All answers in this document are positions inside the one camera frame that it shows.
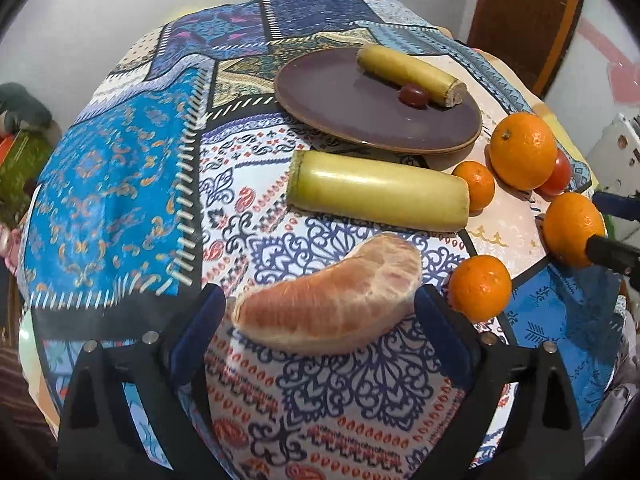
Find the short yellow sugarcane piece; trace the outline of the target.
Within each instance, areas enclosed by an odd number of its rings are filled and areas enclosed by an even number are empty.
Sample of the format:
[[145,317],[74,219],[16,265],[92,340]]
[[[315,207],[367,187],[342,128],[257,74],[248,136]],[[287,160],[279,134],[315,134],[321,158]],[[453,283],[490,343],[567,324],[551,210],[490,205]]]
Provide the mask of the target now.
[[465,180],[421,167],[297,151],[286,201],[322,214],[432,232],[458,232],[470,215]]

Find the large orange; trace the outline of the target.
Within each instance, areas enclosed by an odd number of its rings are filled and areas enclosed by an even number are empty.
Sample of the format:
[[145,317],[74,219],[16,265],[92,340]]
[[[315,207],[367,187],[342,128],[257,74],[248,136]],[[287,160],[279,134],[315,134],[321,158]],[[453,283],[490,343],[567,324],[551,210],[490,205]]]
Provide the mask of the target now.
[[605,225],[592,201],[577,193],[556,196],[544,214],[544,242],[560,263],[576,269],[591,266],[586,245],[593,235],[605,236]]
[[511,188],[528,192],[552,174],[558,147],[550,127],[537,115],[515,113],[496,125],[489,159],[498,177]]

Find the blue patchwork bed cover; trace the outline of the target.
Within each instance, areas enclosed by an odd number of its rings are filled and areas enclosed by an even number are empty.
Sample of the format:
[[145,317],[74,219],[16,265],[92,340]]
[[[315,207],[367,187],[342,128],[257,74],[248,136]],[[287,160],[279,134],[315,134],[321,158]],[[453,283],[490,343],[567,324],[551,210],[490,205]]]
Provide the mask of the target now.
[[[300,122],[274,78],[306,53],[376,44],[466,84],[482,131],[463,150],[409,154]],[[556,260],[542,222],[552,200],[499,182],[458,232],[297,209],[297,151],[452,174],[490,167],[506,116],[537,115],[591,200],[585,159],[506,64],[454,40],[398,0],[250,0],[183,15],[143,36],[96,89],[44,167],[22,235],[18,284],[60,431],[79,353],[161,333],[209,285],[226,310],[183,411],[224,479],[577,479],[584,432],[614,374],[620,280]],[[302,356],[255,344],[227,308],[246,292],[318,272],[375,235],[422,256],[414,311],[372,344]],[[512,295],[487,322],[448,304],[474,256],[498,258]]]

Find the dark purple oval plate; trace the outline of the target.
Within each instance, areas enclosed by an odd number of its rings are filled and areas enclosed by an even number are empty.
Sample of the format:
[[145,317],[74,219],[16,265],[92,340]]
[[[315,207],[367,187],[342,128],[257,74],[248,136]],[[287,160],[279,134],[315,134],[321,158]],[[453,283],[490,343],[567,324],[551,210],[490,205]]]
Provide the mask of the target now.
[[348,142],[409,154],[463,150],[482,131],[472,96],[445,110],[401,102],[399,88],[363,73],[356,48],[294,58],[274,78],[279,104],[300,122]]

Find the brown wooden door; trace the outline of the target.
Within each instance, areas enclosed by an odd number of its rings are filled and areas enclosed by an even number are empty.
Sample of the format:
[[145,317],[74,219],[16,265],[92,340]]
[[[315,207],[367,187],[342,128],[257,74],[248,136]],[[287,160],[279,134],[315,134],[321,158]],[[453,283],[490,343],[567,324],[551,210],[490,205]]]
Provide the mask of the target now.
[[466,43],[508,64],[538,98],[552,86],[584,0],[477,0]]

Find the dark red grape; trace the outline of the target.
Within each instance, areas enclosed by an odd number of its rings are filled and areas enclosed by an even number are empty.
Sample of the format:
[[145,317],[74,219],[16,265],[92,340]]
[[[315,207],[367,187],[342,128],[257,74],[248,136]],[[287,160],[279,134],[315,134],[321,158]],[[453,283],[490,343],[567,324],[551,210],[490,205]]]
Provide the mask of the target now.
[[417,110],[425,110],[431,101],[428,91],[417,84],[402,86],[398,92],[398,99],[401,103]]

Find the small tangerine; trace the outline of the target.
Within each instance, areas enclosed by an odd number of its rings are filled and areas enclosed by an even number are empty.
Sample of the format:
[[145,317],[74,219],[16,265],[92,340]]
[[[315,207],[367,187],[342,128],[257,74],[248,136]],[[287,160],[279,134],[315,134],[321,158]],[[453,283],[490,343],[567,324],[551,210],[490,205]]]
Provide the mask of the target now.
[[448,304],[471,323],[487,322],[499,315],[512,295],[506,266],[493,256],[464,260],[450,276]]
[[482,211],[494,199],[495,179],[486,166],[467,160],[454,168],[452,174],[468,185],[471,212]]

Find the grey plush toy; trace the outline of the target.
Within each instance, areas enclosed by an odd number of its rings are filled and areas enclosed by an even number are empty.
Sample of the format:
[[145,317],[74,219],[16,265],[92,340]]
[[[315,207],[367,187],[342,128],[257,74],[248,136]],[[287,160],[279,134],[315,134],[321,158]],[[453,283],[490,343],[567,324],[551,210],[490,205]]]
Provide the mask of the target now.
[[22,130],[46,131],[52,116],[47,107],[16,82],[0,84],[1,137]]

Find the white wardrobe sliding door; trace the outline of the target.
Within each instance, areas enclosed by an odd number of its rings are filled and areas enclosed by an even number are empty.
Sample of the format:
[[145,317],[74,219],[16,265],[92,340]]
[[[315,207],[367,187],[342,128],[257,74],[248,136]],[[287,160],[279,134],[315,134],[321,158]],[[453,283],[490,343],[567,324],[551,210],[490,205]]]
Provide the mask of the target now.
[[583,155],[617,115],[639,114],[639,41],[610,0],[582,2],[544,102]]

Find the large orange front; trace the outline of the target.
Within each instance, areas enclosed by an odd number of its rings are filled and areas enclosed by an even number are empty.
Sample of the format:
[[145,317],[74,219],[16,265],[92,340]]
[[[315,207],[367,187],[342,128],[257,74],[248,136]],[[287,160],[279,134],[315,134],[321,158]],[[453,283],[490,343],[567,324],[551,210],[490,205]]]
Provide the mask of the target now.
[[556,196],[544,214],[544,242],[560,263],[576,269],[591,266],[586,245],[593,235],[605,236],[605,225],[592,201],[577,193]]

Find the green storage box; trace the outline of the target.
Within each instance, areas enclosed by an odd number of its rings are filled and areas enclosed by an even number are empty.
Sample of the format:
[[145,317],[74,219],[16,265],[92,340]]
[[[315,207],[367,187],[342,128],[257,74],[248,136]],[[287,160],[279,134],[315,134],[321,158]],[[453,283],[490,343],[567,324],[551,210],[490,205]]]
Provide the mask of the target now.
[[40,132],[23,130],[14,136],[1,162],[1,222],[9,228],[18,225],[32,199],[25,184],[34,186],[52,151]]

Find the long yellow sugarcane piece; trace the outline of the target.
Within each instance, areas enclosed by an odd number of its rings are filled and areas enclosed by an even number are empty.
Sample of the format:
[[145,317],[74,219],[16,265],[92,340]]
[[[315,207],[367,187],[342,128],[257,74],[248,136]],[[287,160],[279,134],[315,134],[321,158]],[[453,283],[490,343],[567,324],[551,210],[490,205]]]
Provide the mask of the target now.
[[357,52],[361,69],[378,79],[399,87],[414,84],[425,90],[439,106],[450,108],[461,104],[466,96],[466,84],[440,68],[408,54],[367,44]]

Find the peeled pomelo segment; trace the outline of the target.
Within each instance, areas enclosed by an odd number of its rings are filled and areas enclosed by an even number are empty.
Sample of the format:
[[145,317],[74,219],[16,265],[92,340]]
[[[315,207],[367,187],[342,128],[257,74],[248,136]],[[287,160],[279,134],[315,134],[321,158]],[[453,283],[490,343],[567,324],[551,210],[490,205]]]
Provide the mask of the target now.
[[341,261],[246,292],[228,305],[234,328],[255,344],[302,356],[336,356],[372,344],[413,313],[422,256],[381,233]]

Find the red tomato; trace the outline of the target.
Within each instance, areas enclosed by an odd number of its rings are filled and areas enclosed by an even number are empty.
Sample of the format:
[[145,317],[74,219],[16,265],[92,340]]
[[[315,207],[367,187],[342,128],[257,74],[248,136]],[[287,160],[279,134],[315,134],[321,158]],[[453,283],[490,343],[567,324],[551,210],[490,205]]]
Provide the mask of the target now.
[[537,192],[547,197],[561,195],[570,184],[571,176],[570,162],[564,152],[558,150],[552,174],[543,185],[537,188]]

